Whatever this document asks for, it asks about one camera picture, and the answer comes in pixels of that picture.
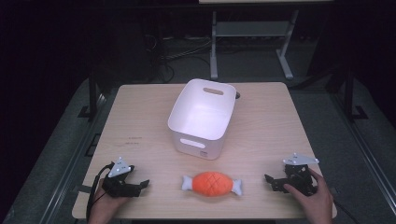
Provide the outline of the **black metal stand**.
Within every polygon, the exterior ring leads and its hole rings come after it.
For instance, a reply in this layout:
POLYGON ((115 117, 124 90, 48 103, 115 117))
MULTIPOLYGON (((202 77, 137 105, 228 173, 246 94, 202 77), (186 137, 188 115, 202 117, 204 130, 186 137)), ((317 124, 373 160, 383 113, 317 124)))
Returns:
POLYGON ((88 78, 89 87, 89 104, 84 105, 78 114, 79 118, 86 118, 92 122, 98 115, 99 107, 101 106, 107 92, 108 84, 106 75, 99 70, 93 69, 88 78))
POLYGON ((350 122, 356 119, 368 119, 363 108, 353 103, 354 74, 349 67, 341 65, 331 72, 326 91, 332 94, 342 93, 341 107, 350 122))

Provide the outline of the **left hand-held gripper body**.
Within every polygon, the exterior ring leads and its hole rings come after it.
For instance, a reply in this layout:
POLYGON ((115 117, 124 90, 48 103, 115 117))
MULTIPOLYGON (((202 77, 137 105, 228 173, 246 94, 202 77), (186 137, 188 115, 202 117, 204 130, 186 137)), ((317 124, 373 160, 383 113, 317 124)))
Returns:
POLYGON ((129 173, 134 170, 122 157, 119 157, 110 168, 102 184, 103 190, 111 197, 128 197, 127 189, 133 187, 125 182, 129 173))

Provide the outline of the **aluminium rail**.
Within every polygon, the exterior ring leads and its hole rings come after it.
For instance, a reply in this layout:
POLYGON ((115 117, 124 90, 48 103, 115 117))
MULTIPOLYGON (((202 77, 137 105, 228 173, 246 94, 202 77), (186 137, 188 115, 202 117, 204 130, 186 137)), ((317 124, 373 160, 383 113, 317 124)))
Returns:
POLYGON ((375 180, 375 183, 378 185, 393 215, 396 216, 396 188, 392 186, 388 177, 386 176, 377 159, 375 158, 375 155, 373 154, 370 146, 364 140, 363 135, 361 134, 361 131, 358 128, 355 120, 352 119, 345 111, 344 103, 339 99, 336 94, 332 94, 331 99, 332 102, 335 104, 337 111, 340 113, 343 122, 346 124, 349 132, 352 134, 355 142, 357 143, 361 151, 362 157, 370 173, 372 174, 372 177, 375 180))
POLYGON ((99 107, 98 115, 92 122, 78 115, 62 118, 60 128, 54 137, 56 146, 51 155, 54 157, 53 168, 59 171, 50 200, 46 205, 39 224, 56 224, 75 222, 72 209, 78 192, 74 186, 83 185, 85 174, 90 165, 92 155, 100 139, 101 132, 108 115, 105 97, 99 107))

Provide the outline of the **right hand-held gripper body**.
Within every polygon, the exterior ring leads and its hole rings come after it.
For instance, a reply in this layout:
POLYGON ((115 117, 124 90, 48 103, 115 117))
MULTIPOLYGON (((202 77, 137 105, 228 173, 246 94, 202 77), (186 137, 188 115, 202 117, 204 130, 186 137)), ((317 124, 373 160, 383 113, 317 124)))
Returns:
POLYGON ((289 184, 305 196, 313 195, 316 192, 316 188, 313 186, 308 165, 319 164, 319 160, 294 152, 290 157, 284 159, 283 162, 285 164, 284 172, 289 184))

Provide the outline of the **person's right hand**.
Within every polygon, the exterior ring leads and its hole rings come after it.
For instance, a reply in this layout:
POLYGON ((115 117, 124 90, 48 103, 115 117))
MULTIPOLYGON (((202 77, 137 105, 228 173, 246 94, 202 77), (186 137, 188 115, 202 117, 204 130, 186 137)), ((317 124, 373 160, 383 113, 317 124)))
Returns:
POLYGON ((301 205, 310 224, 332 224, 333 196, 324 177, 312 169, 309 172, 318 183, 315 194, 305 196, 289 184, 285 184, 284 189, 301 205))

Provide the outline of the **white metal table frame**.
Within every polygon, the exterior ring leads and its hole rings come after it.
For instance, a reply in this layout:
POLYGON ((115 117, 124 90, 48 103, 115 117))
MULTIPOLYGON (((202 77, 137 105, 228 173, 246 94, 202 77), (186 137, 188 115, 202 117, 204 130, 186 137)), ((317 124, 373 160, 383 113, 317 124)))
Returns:
POLYGON ((218 21, 217 12, 212 13, 211 50, 209 57, 210 79, 219 78, 217 60, 217 40, 220 37, 283 37, 280 49, 276 50, 276 57, 287 80, 293 79, 286 59, 286 53, 299 15, 298 10, 291 13, 288 21, 218 21))

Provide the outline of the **orange plush meat toy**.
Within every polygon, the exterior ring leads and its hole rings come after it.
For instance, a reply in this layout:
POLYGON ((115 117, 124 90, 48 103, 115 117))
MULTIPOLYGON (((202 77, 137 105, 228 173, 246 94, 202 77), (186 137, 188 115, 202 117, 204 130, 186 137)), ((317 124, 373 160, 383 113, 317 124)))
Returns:
POLYGON ((181 184, 182 190, 192 190, 206 197, 218 197, 230 192, 241 196, 242 180, 232 179, 219 172, 203 172, 194 177, 184 175, 181 184))

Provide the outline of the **white plastic bin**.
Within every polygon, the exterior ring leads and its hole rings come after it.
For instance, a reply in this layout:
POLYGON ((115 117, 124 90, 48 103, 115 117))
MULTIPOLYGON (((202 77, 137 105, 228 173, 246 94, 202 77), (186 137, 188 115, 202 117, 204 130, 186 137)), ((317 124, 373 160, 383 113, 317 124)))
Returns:
POLYGON ((179 152, 201 159, 219 157, 233 114, 234 86, 192 79, 181 91, 168 119, 179 152))

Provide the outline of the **person's left hand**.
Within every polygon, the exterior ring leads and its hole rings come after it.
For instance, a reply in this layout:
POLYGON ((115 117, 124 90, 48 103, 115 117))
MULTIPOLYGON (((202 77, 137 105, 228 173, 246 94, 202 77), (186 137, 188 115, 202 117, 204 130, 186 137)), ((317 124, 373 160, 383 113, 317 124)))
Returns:
POLYGON ((99 181, 99 186, 94 194, 94 203, 88 218, 88 224, 108 224, 126 203, 131 201, 128 197, 113 198, 102 188, 104 179, 99 181))

